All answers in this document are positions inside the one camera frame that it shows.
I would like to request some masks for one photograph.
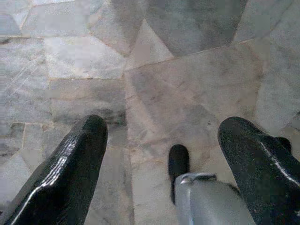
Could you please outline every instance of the tile grout line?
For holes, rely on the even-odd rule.
[[[236,34],[238,33],[238,30],[239,30],[239,26],[240,26],[240,22],[242,20],[242,17],[245,13],[245,9],[247,8],[247,5],[249,4],[250,1],[247,1],[247,3],[245,4],[244,8],[243,8],[243,13],[240,15],[240,20],[239,20],[239,23],[237,24],[236,26],[236,29],[234,29],[234,34],[232,36],[232,41],[230,42],[230,45],[234,42],[234,39],[236,37]]]
[[[23,37],[22,28],[23,28],[23,25],[25,24],[25,22],[26,22],[26,21],[27,21],[27,19],[28,19],[29,13],[31,12],[31,8],[32,8],[32,1],[33,1],[33,0],[31,0],[31,2],[30,2],[30,4],[29,4],[29,7],[28,7],[28,13],[27,13],[26,17],[23,19],[23,21],[21,22],[21,24],[20,24],[20,26],[19,26],[19,28],[20,28],[20,31],[21,31],[21,33],[22,33],[22,37]]]
[[[280,24],[283,15],[289,10],[289,8],[292,6],[292,4],[294,4],[295,1],[296,1],[296,0],[293,0],[293,1],[290,3],[290,5],[289,5],[288,7],[286,7],[286,9],[281,13],[280,19],[276,22],[276,24],[274,25],[274,27],[273,27],[272,29],[270,29],[270,31],[268,31],[268,32],[266,33],[265,36],[270,35],[270,34],[272,33],[272,31],[275,30],[275,28]]]
[[[125,67],[124,67],[124,72],[125,72],[125,70],[126,70],[126,66],[127,66],[127,63],[128,63],[128,59],[130,58],[131,54],[133,53],[133,50],[135,49],[135,45],[136,45],[137,39],[138,39],[139,35],[140,35],[141,32],[142,32],[141,29],[142,29],[142,25],[143,25],[143,21],[144,21],[144,20],[145,20],[145,18],[143,17],[142,22],[141,22],[141,24],[140,24],[140,26],[139,26],[139,31],[137,32],[136,37],[135,37],[135,42],[134,42],[133,45],[131,46],[131,50],[130,50],[130,52],[128,53],[127,60],[126,60],[126,65],[125,65]]]
[[[46,126],[51,126],[51,123],[31,123],[31,122],[22,122],[22,121],[3,121],[6,123],[21,123],[24,125],[46,125]]]
[[[257,38],[251,38],[251,39],[243,40],[243,41],[240,41],[240,42],[237,42],[237,43],[231,43],[229,45],[218,46],[218,47],[215,47],[215,48],[204,49],[204,50],[202,50],[200,52],[195,52],[195,53],[191,53],[191,54],[187,54],[187,55],[182,55],[182,56],[174,57],[172,59],[164,60],[164,61],[161,61],[161,62],[153,62],[153,63],[150,63],[150,64],[145,64],[145,65],[140,66],[140,67],[136,67],[136,68],[125,70],[125,72],[131,71],[131,70],[135,70],[135,69],[138,69],[138,68],[142,68],[142,67],[146,67],[146,66],[149,66],[149,65],[155,65],[155,64],[159,64],[159,63],[163,63],[163,62],[169,62],[169,61],[172,61],[172,60],[178,60],[178,59],[181,59],[181,58],[184,58],[184,57],[188,57],[188,56],[191,56],[191,55],[197,55],[197,54],[202,54],[202,53],[209,52],[209,51],[214,51],[216,49],[228,48],[228,47],[231,47],[231,46],[240,45],[241,43],[249,42],[249,41],[252,41],[254,39],[257,39]]]
[[[122,75],[120,78],[100,78],[100,77],[54,77],[49,78],[49,81],[58,81],[58,80],[104,80],[104,81],[121,81]]]
[[[48,3],[37,4],[37,5],[32,4],[32,6],[33,7],[39,7],[39,6],[48,6],[48,5],[59,5],[59,4],[63,4],[63,3],[69,3],[69,2],[74,2],[75,3],[75,0],[65,0],[65,1],[59,1],[59,2],[48,2]]]
[[[133,179],[132,179],[132,164],[131,164],[131,154],[130,154],[130,149],[129,148],[126,148],[126,150],[123,150],[123,152],[126,151],[126,155],[129,159],[129,162],[128,162],[128,166],[129,166],[129,169],[128,169],[128,173],[129,173],[129,176],[130,176],[130,186],[131,186],[131,199],[130,199],[130,203],[132,205],[132,213],[133,213],[133,222],[135,223],[135,203],[134,203],[134,200],[133,200]]]
[[[103,5],[98,9],[97,12],[95,12],[94,14],[97,14],[97,20],[99,21],[101,16],[99,16],[99,13],[102,13],[104,8],[109,6],[110,2],[108,0],[105,0],[103,2]],[[126,54],[122,54],[121,52],[118,52],[114,47],[110,46],[109,44],[105,43],[103,40],[101,40],[100,38],[98,38],[97,36],[93,35],[93,32],[90,30],[89,28],[89,21],[86,21],[86,28],[88,30],[88,34],[90,37],[94,37],[96,38],[99,42],[101,42],[102,44],[106,45],[107,47],[109,47],[110,49],[112,49],[113,51],[115,51],[117,54],[119,54],[120,56],[122,56],[123,58],[126,57]]]

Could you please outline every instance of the marble floor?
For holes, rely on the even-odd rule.
[[[3,0],[0,210],[74,123],[109,126],[86,225],[177,224],[167,154],[235,185],[229,116],[300,160],[300,0]]]

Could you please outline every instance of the grey metal object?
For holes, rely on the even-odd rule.
[[[212,173],[186,173],[175,182],[181,225],[255,225],[245,202]]]

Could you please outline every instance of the floor tile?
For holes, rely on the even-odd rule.
[[[0,124],[0,166],[22,147],[24,127],[22,123]]]
[[[218,181],[230,183],[237,187],[233,173],[226,161],[225,156],[222,153],[220,146],[212,147],[207,151],[209,152],[209,158],[205,160],[202,160],[201,158],[198,159],[198,157],[193,157],[193,155],[191,155],[192,171],[195,173],[215,173]]]
[[[255,111],[255,120],[271,134],[299,112],[299,61],[299,54],[272,43],[270,70],[262,79]]]
[[[109,223],[104,220],[104,218],[100,217],[98,215],[98,212],[93,210],[92,207],[89,208],[88,215],[85,218],[84,225],[97,225],[97,224],[103,224],[108,225]]]
[[[80,8],[84,16],[96,14],[96,12],[103,6],[104,0],[76,0],[75,3]]]
[[[53,121],[70,127],[89,114],[102,116],[109,125],[123,126],[125,94],[119,80],[51,81]]]
[[[27,124],[24,130],[23,147],[20,154],[31,172],[44,161],[42,149],[43,125]]]
[[[0,167],[0,207],[9,205],[30,175],[29,168],[18,152]]]
[[[178,224],[164,163],[148,161],[133,165],[132,188],[135,224]]]
[[[264,37],[281,20],[293,0],[248,0],[233,42]]]
[[[125,59],[96,37],[45,38],[50,78],[121,78]]]
[[[82,36],[87,32],[86,21],[74,2],[34,6],[22,27],[22,33],[31,37]]]
[[[11,15],[0,15],[0,35],[19,36],[21,31]]]
[[[43,152],[43,158],[48,158],[67,135],[68,131],[61,130],[59,127],[43,125],[42,133],[41,150]]]
[[[246,1],[166,0],[151,4],[146,19],[175,56],[231,43]]]
[[[43,41],[14,38],[1,47],[1,60],[5,65],[2,78],[4,120],[49,122],[51,112]]]
[[[287,124],[287,127],[300,131],[300,111],[294,118],[291,119],[291,121]]]
[[[112,0],[105,4],[95,19],[90,19],[89,29],[92,35],[128,55],[133,48],[136,36],[143,20],[143,12],[138,0]]]
[[[201,105],[193,105],[179,95],[164,95],[151,105],[131,102],[127,110],[130,146],[137,148],[134,157],[152,159],[166,156],[173,144],[181,143],[191,150],[205,149],[217,144],[219,121]],[[140,112],[143,106],[147,114]]]
[[[30,7],[30,0],[1,0],[1,13],[12,15],[18,27],[24,22]]]
[[[11,37],[0,37],[0,44],[5,44],[11,39]]]
[[[300,1],[295,0],[282,14],[277,26],[270,33],[270,38],[280,46],[300,55],[299,11]]]
[[[241,44],[251,49],[254,56],[262,63],[262,73],[266,74],[270,69],[270,38],[255,38]]]
[[[66,2],[66,1],[74,1],[74,0],[32,0],[32,5],[36,6],[36,5]]]
[[[126,70],[172,58],[174,56],[144,20],[127,61]]]
[[[128,148],[127,126],[125,124],[108,125],[108,148]]]
[[[127,149],[107,147],[90,204],[98,223],[133,224],[130,158]]]
[[[195,99],[214,115],[219,121],[231,116],[240,116],[251,120],[254,116],[260,81],[247,82],[224,87],[208,87]]]

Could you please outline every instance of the black rubber tip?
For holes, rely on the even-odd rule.
[[[171,180],[171,201],[175,204],[175,180],[178,176],[189,172],[189,154],[186,147],[181,144],[171,147],[168,170]]]

